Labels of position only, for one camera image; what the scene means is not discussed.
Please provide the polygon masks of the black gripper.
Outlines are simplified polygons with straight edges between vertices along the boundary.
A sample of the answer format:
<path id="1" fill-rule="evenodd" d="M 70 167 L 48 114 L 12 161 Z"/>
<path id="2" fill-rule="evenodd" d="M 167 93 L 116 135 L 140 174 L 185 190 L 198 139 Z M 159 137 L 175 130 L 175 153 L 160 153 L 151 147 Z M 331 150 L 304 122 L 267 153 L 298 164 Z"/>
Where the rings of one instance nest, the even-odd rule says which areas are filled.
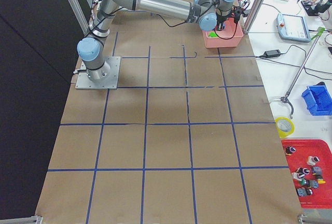
<path id="1" fill-rule="evenodd" d="M 224 30 L 226 27 L 224 22 L 226 20 L 228 20 L 229 15 L 222 16 L 222 15 L 216 14 L 216 16 L 217 16 L 217 26 L 218 26 L 217 30 L 221 31 L 221 26 L 222 26 L 222 30 Z"/>

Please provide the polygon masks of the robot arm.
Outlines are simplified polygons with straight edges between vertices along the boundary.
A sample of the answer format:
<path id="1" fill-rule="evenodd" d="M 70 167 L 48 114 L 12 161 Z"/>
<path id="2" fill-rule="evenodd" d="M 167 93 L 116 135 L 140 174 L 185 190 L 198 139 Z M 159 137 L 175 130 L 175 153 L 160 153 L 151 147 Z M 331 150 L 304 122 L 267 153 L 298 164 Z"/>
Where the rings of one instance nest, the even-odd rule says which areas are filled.
<path id="1" fill-rule="evenodd" d="M 85 37 L 77 44 L 77 51 L 86 67 L 90 82 L 101 82 L 115 69 L 103 57 L 104 43 L 110 34 L 109 26 L 121 9 L 143 10 L 160 16 L 181 19 L 183 23 L 197 23 L 201 30 L 211 31 L 232 13 L 234 0 L 102 0 L 94 20 L 89 23 Z"/>

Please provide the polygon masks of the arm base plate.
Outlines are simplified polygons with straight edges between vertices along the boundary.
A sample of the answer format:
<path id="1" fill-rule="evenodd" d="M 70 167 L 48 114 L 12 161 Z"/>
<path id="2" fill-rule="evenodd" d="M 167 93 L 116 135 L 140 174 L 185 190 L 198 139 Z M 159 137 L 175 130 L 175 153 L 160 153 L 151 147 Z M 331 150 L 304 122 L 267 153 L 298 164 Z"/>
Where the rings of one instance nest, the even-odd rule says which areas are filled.
<path id="1" fill-rule="evenodd" d="M 80 72 L 78 73 L 76 86 L 77 90 L 116 90 L 118 86 L 119 70 L 121 57 L 105 57 L 103 67 L 99 70 L 88 70 L 81 63 Z"/>

